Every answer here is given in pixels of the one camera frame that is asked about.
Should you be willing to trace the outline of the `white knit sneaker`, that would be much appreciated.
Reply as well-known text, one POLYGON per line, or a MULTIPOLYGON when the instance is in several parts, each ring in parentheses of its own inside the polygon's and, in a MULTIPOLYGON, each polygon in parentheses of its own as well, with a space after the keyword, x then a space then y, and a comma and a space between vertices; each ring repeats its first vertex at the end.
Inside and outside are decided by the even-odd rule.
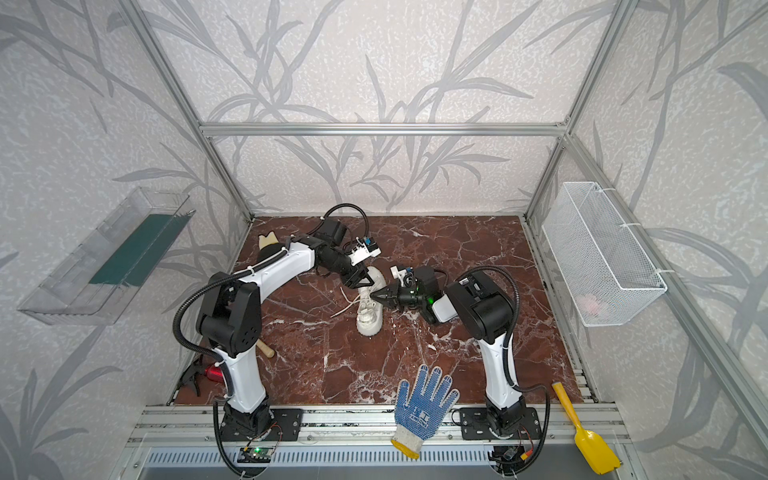
POLYGON ((354 300, 349 300, 346 297, 346 294, 343 293, 344 298, 348 301, 348 305, 342 310, 333 314, 332 318, 342 315, 353 306, 357 306, 357 329, 361 335, 372 337, 376 335, 382 328, 383 306, 380 303, 374 301, 371 297, 371 294, 384 288, 386 283, 384 275, 376 267, 369 266, 368 274, 373 281, 373 285, 358 288, 358 295, 354 300))

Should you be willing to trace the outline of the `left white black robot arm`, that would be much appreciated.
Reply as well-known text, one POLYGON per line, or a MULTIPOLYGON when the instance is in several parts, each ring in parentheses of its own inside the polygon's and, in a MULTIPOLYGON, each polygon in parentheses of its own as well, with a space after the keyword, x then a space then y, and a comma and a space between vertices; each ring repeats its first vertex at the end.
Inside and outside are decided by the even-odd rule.
POLYGON ((213 275, 179 306, 172 324, 174 338, 218 364, 227 388, 225 416, 231 421, 252 430, 270 422, 255 350, 262 332, 262 303, 272 293, 317 268, 337 274, 350 289, 373 284, 365 261, 381 253, 377 242, 364 234, 344 247, 346 232, 345 224, 325 217, 309 233, 284 242, 269 235, 255 264, 213 275))

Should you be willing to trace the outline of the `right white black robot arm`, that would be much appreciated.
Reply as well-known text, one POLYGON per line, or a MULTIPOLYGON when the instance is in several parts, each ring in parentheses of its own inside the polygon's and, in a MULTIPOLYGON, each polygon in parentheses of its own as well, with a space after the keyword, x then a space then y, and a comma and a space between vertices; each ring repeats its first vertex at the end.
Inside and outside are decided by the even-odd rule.
POLYGON ((440 286, 433 267, 395 269, 396 280, 370 297, 389 309, 418 311, 430 324, 459 319, 478 341, 486 375, 486 411, 490 432, 499 438, 525 430, 537 439, 546 437, 551 400, 545 398, 544 419, 526 404, 524 395, 542 384, 521 386, 516 378, 513 337, 521 310, 518 285, 499 267, 469 269, 455 281, 440 286))

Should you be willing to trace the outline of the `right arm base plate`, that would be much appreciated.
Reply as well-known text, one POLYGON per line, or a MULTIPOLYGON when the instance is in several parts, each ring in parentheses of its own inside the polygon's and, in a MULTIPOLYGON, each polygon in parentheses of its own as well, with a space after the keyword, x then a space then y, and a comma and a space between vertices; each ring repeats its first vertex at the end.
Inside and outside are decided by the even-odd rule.
POLYGON ((459 415, 463 440, 539 440, 542 436, 542 423, 533 407, 506 423, 488 408, 461 408, 459 415))

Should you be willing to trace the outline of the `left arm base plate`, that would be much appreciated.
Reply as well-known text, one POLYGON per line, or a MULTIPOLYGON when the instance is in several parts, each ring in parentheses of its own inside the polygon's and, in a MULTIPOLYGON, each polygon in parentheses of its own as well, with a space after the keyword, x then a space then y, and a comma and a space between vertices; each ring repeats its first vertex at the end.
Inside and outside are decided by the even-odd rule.
POLYGON ((224 442, 246 440, 288 441, 298 439, 302 409, 271 409, 267 419, 239 421, 235 411, 223 414, 220 436, 224 442))

